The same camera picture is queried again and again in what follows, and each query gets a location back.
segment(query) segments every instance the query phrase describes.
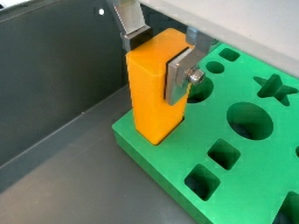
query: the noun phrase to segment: orange rectangular block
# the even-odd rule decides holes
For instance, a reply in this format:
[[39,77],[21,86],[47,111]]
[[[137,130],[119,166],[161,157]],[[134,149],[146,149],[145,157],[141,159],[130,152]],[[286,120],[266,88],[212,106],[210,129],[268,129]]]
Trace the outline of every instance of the orange rectangular block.
[[125,56],[134,128],[158,144],[182,120],[186,94],[168,105],[164,99],[166,62],[185,48],[184,34],[168,29]]

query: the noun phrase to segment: screw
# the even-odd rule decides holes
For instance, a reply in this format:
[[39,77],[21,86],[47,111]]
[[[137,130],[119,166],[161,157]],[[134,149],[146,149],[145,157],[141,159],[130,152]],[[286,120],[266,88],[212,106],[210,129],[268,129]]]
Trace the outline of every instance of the screw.
[[204,79],[204,72],[198,69],[197,66],[193,66],[185,71],[185,80],[193,85],[197,86]]

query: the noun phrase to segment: rectangular hole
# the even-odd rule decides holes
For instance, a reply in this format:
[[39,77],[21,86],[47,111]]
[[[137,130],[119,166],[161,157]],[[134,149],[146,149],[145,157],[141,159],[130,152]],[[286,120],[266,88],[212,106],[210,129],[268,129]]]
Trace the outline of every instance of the rectangular hole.
[[299,194],[294,192],[286,194],[273,224],[299,224]]
[[218,139],[209,148],[208,156],[225,170],[229,170],[238,160],[240,153],[230,144]]
[[184,179],[184,184],[202,200],[208,200],[220,185],[220,180],[201,164],[197,164]]
[[220,51],[218,56],[222,59],[233,62],[238,58],[238,53],[237,52],[233,52],[232,50],[229,50],[228,48],[225,48],[225,49],[222,49]]

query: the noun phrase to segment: gray surface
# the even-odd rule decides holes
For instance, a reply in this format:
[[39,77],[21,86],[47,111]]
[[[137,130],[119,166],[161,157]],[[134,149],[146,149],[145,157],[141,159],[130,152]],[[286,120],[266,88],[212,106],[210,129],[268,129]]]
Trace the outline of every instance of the gray surface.
[[138,0],[299,77],[296,0]]
[[0,169],[0,223],[194,223],[117,147],[129,108],[123,88]]
[[0,166],[121,87],[121,41],[105,0],[0,11]]

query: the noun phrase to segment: green foam board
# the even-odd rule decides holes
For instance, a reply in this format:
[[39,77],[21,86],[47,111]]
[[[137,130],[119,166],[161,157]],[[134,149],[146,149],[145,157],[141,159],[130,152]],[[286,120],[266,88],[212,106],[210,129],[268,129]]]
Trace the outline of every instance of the green foam board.
[[198,66],[170,135],[150,145],[129,111],[115,141],[198,223],[296,224],[299,80],[224,44]]

